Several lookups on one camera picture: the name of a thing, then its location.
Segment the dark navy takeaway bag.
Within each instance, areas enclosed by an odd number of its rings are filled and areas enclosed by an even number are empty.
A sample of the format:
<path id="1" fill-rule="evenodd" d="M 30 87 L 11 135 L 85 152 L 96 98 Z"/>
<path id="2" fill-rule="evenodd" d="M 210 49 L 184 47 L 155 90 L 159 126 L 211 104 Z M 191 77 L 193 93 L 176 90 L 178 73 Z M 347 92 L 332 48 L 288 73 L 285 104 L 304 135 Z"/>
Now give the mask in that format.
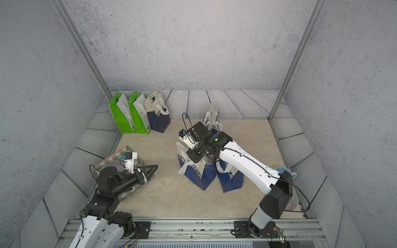
<path id="1" fill-rule="evenodd" d="M 170 113 L 162 93 L 153 91 L 144 101 L 151 129 L 164 133 L 171 123 Z"/>

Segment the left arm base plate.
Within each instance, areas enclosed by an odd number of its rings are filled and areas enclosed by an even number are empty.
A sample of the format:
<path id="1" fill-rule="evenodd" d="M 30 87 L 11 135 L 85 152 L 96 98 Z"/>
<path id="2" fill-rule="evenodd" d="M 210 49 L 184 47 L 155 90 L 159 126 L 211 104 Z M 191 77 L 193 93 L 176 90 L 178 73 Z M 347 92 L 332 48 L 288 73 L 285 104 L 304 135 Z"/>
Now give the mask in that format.
<path id="1" fill-rule="evenodd" d="M 134 230 L 131 235 L 133 240 L 144 240 L 149 238 L 152 224 L 150 221 L 134 221 L 133 224 Z"/>

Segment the green white takeout bag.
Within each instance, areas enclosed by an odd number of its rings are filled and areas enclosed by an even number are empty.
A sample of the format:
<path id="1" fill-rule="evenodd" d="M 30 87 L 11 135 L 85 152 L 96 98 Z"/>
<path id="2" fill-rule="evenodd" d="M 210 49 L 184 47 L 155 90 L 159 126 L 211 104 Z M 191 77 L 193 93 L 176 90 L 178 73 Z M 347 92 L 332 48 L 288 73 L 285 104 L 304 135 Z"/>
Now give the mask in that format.
<path id="1" fill-rule="evenodd" d="M 144 105 L 144 95 L 138 92 L 133 92 L 128 100 L 128 106 L 135 133 L 149 134 L 151 131 L 151 125 Z"/>
<path id="2" fill-rule="evenodd" d="M 116 93 L 109 102 L 111 116 L 121 133 L 135 133 L 128 99 L 124 93 Z"/>

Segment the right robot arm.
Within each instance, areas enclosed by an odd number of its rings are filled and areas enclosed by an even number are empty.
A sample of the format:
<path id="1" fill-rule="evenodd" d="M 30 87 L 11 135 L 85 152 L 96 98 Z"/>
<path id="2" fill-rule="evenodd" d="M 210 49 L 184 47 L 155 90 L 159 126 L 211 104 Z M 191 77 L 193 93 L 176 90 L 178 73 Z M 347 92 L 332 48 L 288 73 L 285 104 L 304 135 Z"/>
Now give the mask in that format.
<path id="1" fill-rule="evenodd" d="M 198 163 L 213 155 L 247 176 L 264 193 L 263 199 L 249 218 L 253 230 L 264 230 L 279 219 L 293 196 L 293 175 L 286 167 L 272 169 L 244 151 L 223 131 L 213 134 L 202 122 L 179 132 L 179 140 L 188 146 L 187 156 Z"/>

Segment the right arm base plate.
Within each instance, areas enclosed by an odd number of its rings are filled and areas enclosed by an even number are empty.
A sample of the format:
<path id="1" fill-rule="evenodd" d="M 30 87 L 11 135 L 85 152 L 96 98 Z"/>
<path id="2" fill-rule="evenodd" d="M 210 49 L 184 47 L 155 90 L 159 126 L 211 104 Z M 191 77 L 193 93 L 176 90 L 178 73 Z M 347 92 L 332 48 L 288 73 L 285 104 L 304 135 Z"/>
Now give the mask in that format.
<path id="1" fill-rule="evenodd" d="M 259 229 L 249 221 L 235 221 L 231 234 L 236 238 L 270 238 L 280 237 L 279 228 L 274 221 L 270 221 L 263 229 Z"/>

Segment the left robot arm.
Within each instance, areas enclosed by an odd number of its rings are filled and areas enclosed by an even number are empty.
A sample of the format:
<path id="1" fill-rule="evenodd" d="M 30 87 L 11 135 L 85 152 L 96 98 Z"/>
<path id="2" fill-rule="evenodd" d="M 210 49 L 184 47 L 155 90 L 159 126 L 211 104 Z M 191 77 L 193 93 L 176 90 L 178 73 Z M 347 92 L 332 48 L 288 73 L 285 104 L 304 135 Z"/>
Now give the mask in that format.
<path id="1" fill-rule="evenodd" d="M 96 178 L 94 196 L 80 212 L 81 225 L 69 246 L 134 248 L 139 239 L 148 239 L 151 222 L 135 222 L 132 214 L 115 210 L 123 193 L 149 182 L 157 169 L 158 165 L 138 166 L 130 173 L 104 168 Z"/>

